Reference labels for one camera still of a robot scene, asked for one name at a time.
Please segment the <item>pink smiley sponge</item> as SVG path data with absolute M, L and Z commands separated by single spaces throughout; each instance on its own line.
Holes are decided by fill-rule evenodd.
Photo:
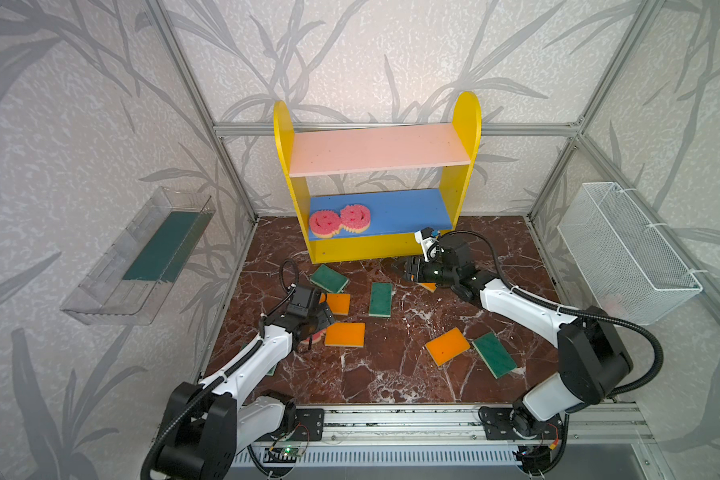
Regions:
M 319 239 L 330 239 L 342 230 L 340 215 L 332 210 L 319 210 L 309 217 L 310 232 Z
M 326 335 L 326 330 L 320 330 L 317 333 L 313 334 L 308 340 L 308 344 L 314 344 L 320 342 Z
M 362 204 L 345 206 L 339 213 L 341 227 L 350 233 L 362 233 L 371 225 L 370 209 Z

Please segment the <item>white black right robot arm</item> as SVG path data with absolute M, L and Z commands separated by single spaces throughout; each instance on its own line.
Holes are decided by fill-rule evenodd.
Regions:
M 522 438 L 542 424 L 606 398 L 637 390 L 653 381 L 665 362 L 658 338 L 645 327 L 615 318 L 598 307 L 567 307 L 512 283 L 500 266 L 479 268 L 459 231 L 420 241 L 421 254 L 403 257 L 393 267 L 402 279 L 434 283 L 459 299 L 503 316 L 547 340 L 557 351 L 556 373 L 515 401 L 508 420 Z M 627 329 L 650 345 L 653 360 L 639 378 L 627 381 L 633 360 L 618 331 Z

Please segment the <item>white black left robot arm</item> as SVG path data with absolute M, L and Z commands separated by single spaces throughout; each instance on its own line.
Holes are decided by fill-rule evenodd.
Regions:
M 169 396 L 157 436 L 140 470 L 170 479 L 223 479 L 236 455 L 261 436 L 290 432 L 294 406 L 274 393 L 244 401 L 267 373 L 333 322 L 325 293 L 293 285 L 260 319 L 259 332 L 232 360 L 193 384 L 183 382 Z

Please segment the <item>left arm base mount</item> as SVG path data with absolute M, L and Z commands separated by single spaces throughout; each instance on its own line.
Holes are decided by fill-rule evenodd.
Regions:
M 281 425 L 273 432 L 265 433 L 258 442 L 274 442 L 288 439 L 301 442 L 320 441 L 325 426 L 325 410 L 322 408 L 301 408 L 287 412 Z

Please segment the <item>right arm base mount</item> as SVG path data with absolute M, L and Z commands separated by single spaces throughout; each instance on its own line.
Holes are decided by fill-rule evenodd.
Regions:
M 559 415 L 547 421 L 536 420 L 523 409 L 481 406 L 478 420 L 487 440 L 538 441 L 557 443 L 564 422 Z

